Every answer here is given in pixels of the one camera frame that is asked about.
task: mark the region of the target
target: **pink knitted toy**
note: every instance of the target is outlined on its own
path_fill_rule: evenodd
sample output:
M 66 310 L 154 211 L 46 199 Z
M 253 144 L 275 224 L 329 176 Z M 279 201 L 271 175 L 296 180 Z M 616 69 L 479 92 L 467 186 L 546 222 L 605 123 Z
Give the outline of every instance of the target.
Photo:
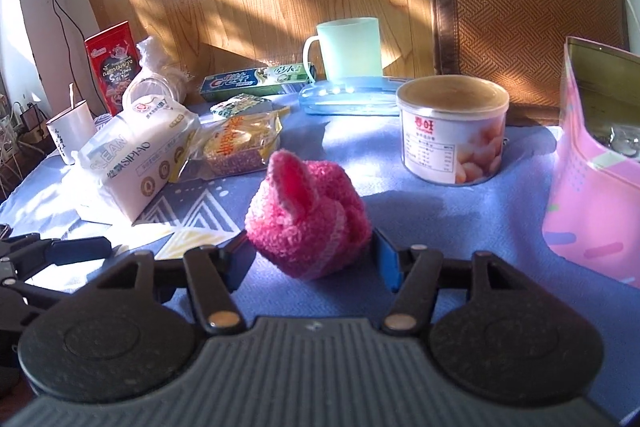
M 246 214 L 249 240 L 284 273 L 316 279 L 356 261 L 371 225 L 351 180 L 333 162 L 280 150 Z

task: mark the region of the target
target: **tin can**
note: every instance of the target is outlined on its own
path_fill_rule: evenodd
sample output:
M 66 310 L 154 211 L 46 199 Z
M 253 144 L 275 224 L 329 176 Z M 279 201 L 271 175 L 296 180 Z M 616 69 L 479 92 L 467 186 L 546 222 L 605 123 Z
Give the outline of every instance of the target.
M 495 175 L 509 94 L 481 78 L 442 74 L 399 87 L 402 163 L 428 182 L 477 184 Z

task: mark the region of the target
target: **plastic wrap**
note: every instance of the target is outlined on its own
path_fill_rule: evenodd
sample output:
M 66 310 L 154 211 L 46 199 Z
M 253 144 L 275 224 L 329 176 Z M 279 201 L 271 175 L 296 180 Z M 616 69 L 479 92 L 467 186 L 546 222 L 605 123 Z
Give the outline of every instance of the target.
M 266 169 L 280 146 L 278 111 L 240 115 L 201 127 L 170 181 L 214 180 Z
M 187 95 L 187 75 L 170 65 L 171 57 L 155 36 L 139 42 L 136 47 L 140 53 L 142 70 L 136 75 L 122 95 L 122 105 L 131 105 L 141 96 L 159 94 L 171 97 L 182 103 Z

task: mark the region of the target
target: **red snack bag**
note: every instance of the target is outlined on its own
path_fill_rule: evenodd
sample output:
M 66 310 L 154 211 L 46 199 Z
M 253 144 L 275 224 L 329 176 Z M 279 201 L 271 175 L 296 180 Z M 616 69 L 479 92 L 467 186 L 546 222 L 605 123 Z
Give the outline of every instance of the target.
M 112 116 L 122 110 L 122 95 L 140 73 L 136 43 L 129 22 L 123 22 L 84 41 L 95 76 Z

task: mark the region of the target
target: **can lid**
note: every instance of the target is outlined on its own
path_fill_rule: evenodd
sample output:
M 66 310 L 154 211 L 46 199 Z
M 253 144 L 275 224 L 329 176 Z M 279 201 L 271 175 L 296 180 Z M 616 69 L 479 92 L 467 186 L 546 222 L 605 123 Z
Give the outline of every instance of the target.
M 509 108 L 509 93 L 503 87 L 463 74 L 410 80 L 398 88 L 396 98 L 404 110 L 446 120 L 492 118 Z

